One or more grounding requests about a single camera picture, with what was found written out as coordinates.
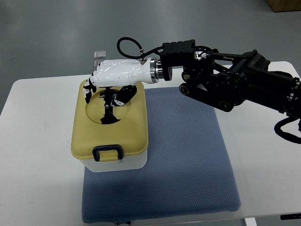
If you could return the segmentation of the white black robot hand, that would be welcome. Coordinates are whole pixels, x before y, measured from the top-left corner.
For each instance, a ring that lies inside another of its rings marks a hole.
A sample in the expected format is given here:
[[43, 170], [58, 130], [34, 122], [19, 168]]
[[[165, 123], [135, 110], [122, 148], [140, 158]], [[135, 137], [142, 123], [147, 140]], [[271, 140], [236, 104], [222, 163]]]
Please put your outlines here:
[[86, 80], [83, 94], [86, 103], [89, 103], [97, 87], [121, 87], [120, 92], [110, 102], [110, 106], [123, 106], [134, 97], [134, 85], [137, 82], [154, 84], [162, 78], [161, 64], [154, 58], [147, 58], [143, 64], [134, 59], [105, 60]]

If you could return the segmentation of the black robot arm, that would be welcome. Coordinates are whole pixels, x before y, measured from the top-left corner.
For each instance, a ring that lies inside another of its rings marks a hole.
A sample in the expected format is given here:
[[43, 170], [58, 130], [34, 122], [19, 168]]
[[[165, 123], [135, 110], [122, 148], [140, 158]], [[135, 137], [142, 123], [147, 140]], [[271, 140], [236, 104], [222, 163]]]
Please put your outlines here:
[[300, 143], [299, 137], [282, 127], [301, 119], [301, 81], [289, 73], [269, 71], [270, 62], [256, 50], [224, 54], [188, 40], [164, 43], [156, 54], [160, 57], [158, 74], [166, 81], [171, 80], [174, 66], [183, 68], [179, 87], [183, 95], [225, 112], [249, 100], [285, 113], [287, 117], [274, 131], [287, 141]]

